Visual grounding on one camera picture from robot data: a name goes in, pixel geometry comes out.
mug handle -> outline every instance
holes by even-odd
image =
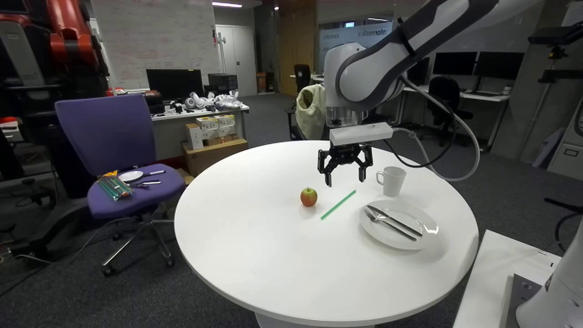
[[[381,186],[382,186],[383,182],[385,181],[385,178],[383,177],[383,178],[382,178],[382,182],[381,182],[381,181],[378,179],[378,175],[381,175],[381,176],[382,176],[382,174],[383,174],[383,173],[382,173],[382,172],[380,172],[380,171],[379,171],[379,172],[377,172],[377,182],[378,182],[378,184],[380,184]]]

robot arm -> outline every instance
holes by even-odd
[[[318,170],[332,185],[331,173],[338,165],[359,164],[359,179],[373,164],[367,142],[387,139],[387,123],[360,127],[364,112],[400,94],[399,77],[418,60],[459,33],[498,23],[540,0],[431,0],[392,33],[370,48],[349,43],[326,54],[326,124],[331,146],[318,153]],[[360,153],[365,160],[360,160]],[[331,157],[327,165],[325,160]]]

white mug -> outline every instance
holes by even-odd
[[[396,166],[387,166],[383,172],[377,172],[377,182],[382,185],[382,193],[389,197],[397,197],[406,175],[405,170]]]

table base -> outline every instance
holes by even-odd
[[[255,314],[257,318],[257,323],[259,323],[260,328],[324,328],[321,326],[306,326],[304,324],[297,324],[291,322],[285,322],[281,320],[274,319],[272,317],[260,315],[259,313]],[[374,328],[375,325],[372,326],[364,326],[361,328]]]

white plate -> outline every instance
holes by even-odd
[[[415,236],[417,241],[412,241],[386,224],[373,222],[364,212],[364,209],[367,208],[365,205],[360,210],[360,224],[366,232],[379,242],[403,250],[420,250],[437,242],[439,227],[436,222],[420,208],[403,203],[402,201],[393,200],[378,200],[368,203],[367,205],[372,205],[379,210],[384,211],[398,221],[401,221],[403,224],[406,224],[413,229],[417,229],[423,234],[422,237]],[[367,209],[371,214],[376,214],[375,211],[369,208]]]
[[[138,180],[143,175],[144,175],[144,173],[142,171],[129,171],[129,172],[125,172],[125,173],[120,174],[118,176],[118,178],[120,180],[122,180],[123,182],[132,182],[132,181]]]

